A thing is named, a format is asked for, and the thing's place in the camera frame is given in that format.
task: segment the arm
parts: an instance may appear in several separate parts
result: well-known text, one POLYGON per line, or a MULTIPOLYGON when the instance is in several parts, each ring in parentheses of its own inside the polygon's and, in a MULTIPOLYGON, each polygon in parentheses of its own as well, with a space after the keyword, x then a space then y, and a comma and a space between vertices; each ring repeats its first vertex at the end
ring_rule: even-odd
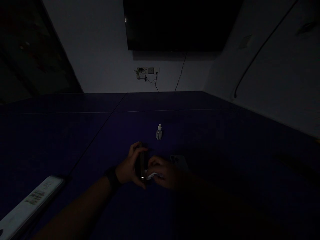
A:
MULTIPOLYGON (((134 172, 134 163, 139 153, 147 149, 135 149, 138 145, 139 142, 131 145, 128 157, 117 166, 115 173, 120 183, 133 181, 145 189, 145 185, 134 172)), ((110 195, 111 186, 108 178, 100 178, 58 213, 33 239, 82 239, 110 195)))
POLYGON ((157 156, 149 160, 148 166, 147 176, 153 172, 163 175, 163 178, 154 176, 158 185, 192 198, 226 226, 231 226, 238 235, 246 239, 288 237, 261 213, 200 177, 181 172, 173 164, 157 156))

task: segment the electrical outlet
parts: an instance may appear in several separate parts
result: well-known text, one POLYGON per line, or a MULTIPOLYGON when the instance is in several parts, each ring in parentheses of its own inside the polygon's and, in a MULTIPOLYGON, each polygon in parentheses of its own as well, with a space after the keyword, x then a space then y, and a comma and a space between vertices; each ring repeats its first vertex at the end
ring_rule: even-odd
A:
POLYGON ((160 68, 154 68, 153 74, 160 74, 160 68))
POLYGON ((153 74, 154 73, 154 68, 149 68, 148 74, 153 74))
POLYGON ((143 72, 144 72, 145 74, 148 74, 149 68, 143 68, 143 72))

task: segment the wall socket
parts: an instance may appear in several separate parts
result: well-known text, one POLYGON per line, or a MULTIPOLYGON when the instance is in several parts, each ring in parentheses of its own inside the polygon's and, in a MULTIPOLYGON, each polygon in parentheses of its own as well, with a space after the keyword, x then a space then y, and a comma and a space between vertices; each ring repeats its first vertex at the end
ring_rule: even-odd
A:
POLYGON ((154 67, 147 67, 147 68, 138 68, 138 69, 143 69, 143 71, 141 71, 144 74, 160 74, 160 68, 154 68, 154 67))

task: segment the finger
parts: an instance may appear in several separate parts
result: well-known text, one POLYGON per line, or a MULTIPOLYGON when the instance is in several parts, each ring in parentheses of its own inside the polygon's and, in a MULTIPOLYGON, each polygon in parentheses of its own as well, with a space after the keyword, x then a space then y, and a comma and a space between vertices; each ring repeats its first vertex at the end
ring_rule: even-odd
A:
POLYGON ((132 154, 133 154, 133 152, 134 152, 134 148, 135 148, 136 146, 138 146, 139 144, 140 144, 140 142, 136 142, 136 143, 134 143, 134 144, 132 144, 132 145, 130 146, 128 156, 132 156, 132 154))
POLYGON ((146 185, 144 185, 144 183, 141 182, 137 176, 134 176, 132 181, 139 187, 142 187, 144 190, 146 190, 146 185))
POLYGON ((133 155, 132 155, 133 161, 134 161, 134 162, 136 161, 137 157, 139 156, 139 153, 144 152, 144 151, 147 151, 147 150, 148 150, 148 149, 147 149, 147 148, 144 148, 144 147, 142 147, 142 148, 136 148, 136 150, 134 150, 134 153, 133 153, 133 155))
POLYGON ((153 179, 154 181, 156 182, 156 184, 162 186, 162 187, 165 187, 166 185, 166 180, 164 180, 163 178, 161 177, 158 177, 157 175, 154 175, 153 176, 153 179))
POLYGON ((161 158, 159 156, 152 156, 148 161, 148 167, 155 165, 155 164, 165 165, 166 160, 164 160, 163 158, 161 158))
POLYGON ((159 166, 159 165, 151 166, 151 167, 148 168, 146 176, 149 176, 150 174, 152 174, 154 172, 158 173, 158 174, 161 174, 162 176, 165 177, 167 169, 166 169, 165 166, 159 166))

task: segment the white wall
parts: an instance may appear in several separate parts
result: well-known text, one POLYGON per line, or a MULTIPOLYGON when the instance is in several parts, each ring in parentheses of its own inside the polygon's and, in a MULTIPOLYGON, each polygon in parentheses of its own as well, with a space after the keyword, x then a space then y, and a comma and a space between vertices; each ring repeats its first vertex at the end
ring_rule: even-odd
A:
POLYGON ((269 39, 238 88, 259 47, 294 0, 245 0, 222 54, 211 66, 204 91, 320 138, 320 27, 296 36, 319 18, 316 0, 300 0, 269 39), (253 34, 252 45, 238 49, 253 34))
MULTIPOLYGON (((128 51, 122 0, 43 3, 85 93, 156 91, 136 79, 137 67, 160 67, 159 91, 174 91, 185 53, 135 56, 128 51)), ((212 54, 188 56, 177 91, 202 90, 213 59, 212 54)))

